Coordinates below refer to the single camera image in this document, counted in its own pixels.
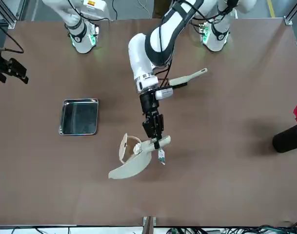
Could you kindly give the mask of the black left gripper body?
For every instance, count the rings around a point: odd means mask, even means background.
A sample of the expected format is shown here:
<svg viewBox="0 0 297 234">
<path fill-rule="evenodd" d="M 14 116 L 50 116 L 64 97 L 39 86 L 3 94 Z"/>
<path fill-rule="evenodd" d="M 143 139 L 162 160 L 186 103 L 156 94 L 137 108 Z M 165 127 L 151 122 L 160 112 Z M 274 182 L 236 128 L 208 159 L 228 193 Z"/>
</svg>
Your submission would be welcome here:
<svg viewBox="0 0 297 234">
<path fill-rule="evenodd" d="M 159 101 L 156 98 L 156 91 L 147 91 L 139 96 L 140 104 L 145 120 L 157 116 L 159 121 L 163 121 L 163 114 L 159 114 Z"/>
</svg>

